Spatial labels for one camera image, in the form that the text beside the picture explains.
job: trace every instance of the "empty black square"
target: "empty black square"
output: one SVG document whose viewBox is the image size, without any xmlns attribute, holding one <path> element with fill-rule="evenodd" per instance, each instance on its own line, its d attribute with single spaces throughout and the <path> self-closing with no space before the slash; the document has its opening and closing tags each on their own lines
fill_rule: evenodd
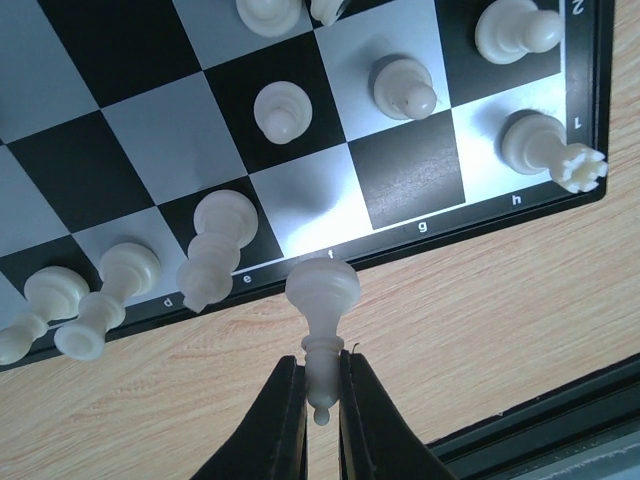
<svg viewBox="0 0 640 480">
<path fill-rule="evenodd" d="M 280 250 L 278 240 L 273 234 L 249 177 L 232 180 L 231 182 L 172 200 L 158 207 L 185 254 L 189 243 L 196 236 L 196 230 L 193 226 L 193 214 L 196 211 L 196 206 L 204 197 L 218 190 L 234 190 L 243 194 L 258 211 L 258 232 L 251 243 L 240 252 L 240 265 L 237 270 L 282 258 L 282 250 Z"/>
<path fill-rule="evenodd" d="M 373 228 L 465 202 L 451 112 L 349 144 Z"/>
<path fill-rule="evenodd" d="M 72 232 L 153 206 L 100 112 L 9 145 Z"/>
<path fill-rule="evenodd" d="M 560 73 L 560 47 L 543 54 L 526 55 L 510 65 L 495 65 L 476 47 L 475 29 L 493 0 L 436 0 L 442 53 L 451 105 L 488 97 Z M 557 0 L 536 0 L 545 10 L 558 10 Z"/>
<path fill-rule="evenodd" d="M 394 1 L 397 0 L 344 0 L 340 6 L 342 15 L 340 15 L 338 21 Z M 307 4 L 309 11 L 311 11 L 311 0 L 305 0 L 305 3 Z M 311 23 L 313 24 L 313 28 L 319 28 L 322 26 L 322 23 L 318 22 L 313 17 L 311 17 Z"/>
<path fill-rule="evenodd" d="M 98 271 L 71 235 L 0 257 L 0 271 L 20 293 L 31 275 L 53 266 L 70 268 L 85 279 L 92 291 L 102 285 Z"/>
<path fill-rule="evenodd" d="M 213 67 L 206 75 L 249 173 L 345 142 L 313 32 Z M 307 131 L 286 145 L 269 142 L 253 115 L 260 90 L 277 81 L 298 85 L 313 107 Z"/>
<path fill-rule="evenodd" d="M 101 107 L 200 70 L 171 0 L 40 0 Z"/>
</svg>

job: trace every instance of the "printed number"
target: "printed number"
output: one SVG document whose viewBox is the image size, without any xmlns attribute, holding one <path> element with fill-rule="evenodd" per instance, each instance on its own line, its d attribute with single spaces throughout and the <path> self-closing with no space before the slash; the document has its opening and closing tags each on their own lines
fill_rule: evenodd
<svg viewBox="0 0 640 480">
<path fill-rule="evenodd" d="M 584 0 L 573 0 L 573 14 L 580 15 L 584 13 Z"/>
</svg>

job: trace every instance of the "wood grain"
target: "wood grain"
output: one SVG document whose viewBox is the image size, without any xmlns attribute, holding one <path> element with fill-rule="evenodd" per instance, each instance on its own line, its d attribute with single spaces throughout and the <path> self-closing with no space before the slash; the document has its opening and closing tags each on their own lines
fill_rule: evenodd
<svg viewBox="0 0 640 480">
<path fill-rule="evenodd" d="M 363 272 L 341 324 L 430 441 L 640 352 L 640 5 L 618 1 L 610 193 Z M 0 478 L 186 479 L 306 325 L 282 296 L 0 375 Z M 337 478 L 337 422 L 309 431 Z"/>
</svg>

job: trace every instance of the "white pawn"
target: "white pawn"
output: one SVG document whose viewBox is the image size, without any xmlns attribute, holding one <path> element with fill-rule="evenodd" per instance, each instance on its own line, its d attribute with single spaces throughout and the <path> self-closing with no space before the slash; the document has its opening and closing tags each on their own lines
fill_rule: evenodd
<svg viewBox="0 0 640 480">
<path fill-rule="evenodd" d="M 307 400 L 315 409 L 318 425 L 329 423 L 329 408 L 339 398 L 340 318 L 360 299 L 360 281 L 347 263 L 314 258 L 299 263 L 287 277 L 287 299 L 309 324 L 302 340 L 305 356 Z"/>
<path fill-rule="evenodd" d="M 438 100 L 429 71 L 409 58 L 391 62 L 380 71 L 373 97 L 380 111 L 394 120 L 424 120 Z"/>
<path fill-rule="evenodd" d="M 496 0 L 478 21 L 476 46 L 490 62 L 506 65 L 528 53 L 548 52 L 564 32 L 558 12 L 540 10 L 532 0 Z"/>
<path fill-rule="evenodd" d="M 51 320 L 75 317 L 80 299 L 88 293 L 87 282 L 68 268 L 46 267 L 29 277 L 24 285 L 29 311 L 0 331 L 0 365 L 23 358 L 33 342 L 47 333 Z"/>
<path fill-rule="evenodd" d="M 105 334 L 124 321 L 124 302 L 149 292 L 162 274 L 153 252 L 135 243 L 121 243 L 107 250 L 98 272 L 104 282 L 100 291 L 84 297 L 78 318 L 60 327 L 53 337 L 58 350 L 75 360 L 99 358 Z"/>
<path fill-rule="evenodd" d="M 311 124 L 309 96 L 291 82 L 274 82 L 256 97 L 253 114 L 267 140 L 284 145 L 302 135 Z"/>
<path fill-rule="evenodd" d="M 243 23 L 263 37 L 287 33 L 298 23 L 302 0 L 236 0 Z"/>
<path fill-rule="evenodd" d="M 240 263 L 240 249 L 256 236 L 258 213 L 244 195 L 219 190 L 198 204 L 193 223 L 197 235 L 189 244 L 189 259 L 178 270 L 177 282 L 184 306 L 200 313 L 231 293 L 231 274 Z"/>
<path fill-rule="evenodd" d="M 333 25 L 344 13 L 348 0 L 311 0 L 311 16 L 325 27 Z"/>
<path fill-rule="evenodd" d="M 606 156 L 586 145 L 567 145 L 567 131 L 554 117 L 534 114 L 518 120 L 502 141 L 504 161 L 516 172 L 536 175 L 549 171 L 558 185 L 571 193 L 598 187 L 609 166 Z"/>
</svg>

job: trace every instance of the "white chess piece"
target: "white chess piece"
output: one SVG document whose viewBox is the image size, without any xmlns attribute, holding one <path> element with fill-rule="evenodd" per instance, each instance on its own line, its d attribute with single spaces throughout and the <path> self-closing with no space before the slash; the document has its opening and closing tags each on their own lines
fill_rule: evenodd
<svg viewBox="0 0 640 480">
<path fill-rule="evenodd" d="M 189 244 L 188 260 L 178 270 L 177 282 L 184 305 L 200 313 L 231 293 L 231 274 L 240 263 L 240 249 L 256 236 L 258 213 L 244 195 L 219 190 L 198 204 L 193 223 L 197 235 Z"/>
<path fill-rule="evenodd" d="M 107 250 L 98 272 L 104 281 L 100 291 L 84 297 L 78 306 L 78 318 L 60 327 L 53 337 L 58 350 L 75 360 L 100 357 L 105 334 L 124 321 L 124 302 L 149 292 L 162 274 L 153 252 L 135 243 L 121 243 Z"/>
<path fill-rule="evenodd" d="M 423 120 L 433 113 L 438 100 L 429 71 L 409 58 L 391 62 L 380 71 L 373 97 L 380 111 L 394 120 Z"/>
<path fill-rule="evenodd" d="M 265 137 L 284 145 L 309 128 L 313 108 L 302 88 L 291 82 L 274 82 L 258 93 L 253 114 Z"/>
<path fill-rule="evenodd" d="M 329 423 L 329 408 L 339 397 L 340 318 L 360 299 L 360 281 L 347 263 L 313 258 L 299 263 L 287 277 L 287 299 L 309 324 L 302 340 L 305 356 L 307 400 L 315 409 L 318 425 Z"/>
<path fill-rule="evenodd" d="M 502 141 L 504 161 L 516 172 L 535 175 L 549 171 L 571 193 L 598 187 L 609 166 L 604 153 L 583 144 L 567 145 L 567 131 L 554 117 L 534 114 L 518 120 Z"/>
<path fill-rule="evenodd" d="M 540 10 L 532 0 L 496 0 L 476 26 L 476 46 L 492 63 L 514 63 L 528 53 L 544 53 L 564 37 L 562 17 Z"/>
<path fill-rule="evenodd" d="M 29 277 L 24 285 L 29 311 L 0 331 L 0 365 L 23 358 L 33 342 L 47 333 L 51 320 L 75 317 L 78 303 L 88 293 L 87 282 L 68 268 L 46 267 Z"/>
<path fill-rule="evenodd" d="M 333 25 L 344 13 L 349 0 L 311 0 L 311 16 L 325 27 Z"/>
<path fill-rule="evenodd" d="M 302 0 L 236 0 L 243 23 L 263 37 L 277 37 L 293 28 L 302 12 Z"/>
</svg>

